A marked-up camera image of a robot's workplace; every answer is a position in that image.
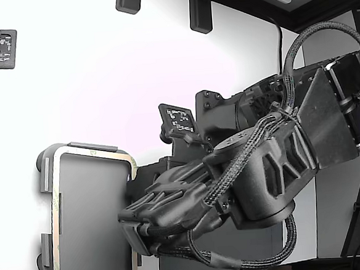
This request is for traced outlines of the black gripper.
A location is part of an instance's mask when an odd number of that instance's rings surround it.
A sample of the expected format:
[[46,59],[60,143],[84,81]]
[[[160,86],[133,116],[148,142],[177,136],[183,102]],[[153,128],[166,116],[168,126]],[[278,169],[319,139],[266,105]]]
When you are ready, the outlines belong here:
[[209,210],[203,198],[211,176],[201,160],[169,168],[170,157],[141,166],[127,183],[129,205],[118,221],[132,250],[143,256],[187,250],[187,233],[195,240],[213,232],[229,219],[223,199]]

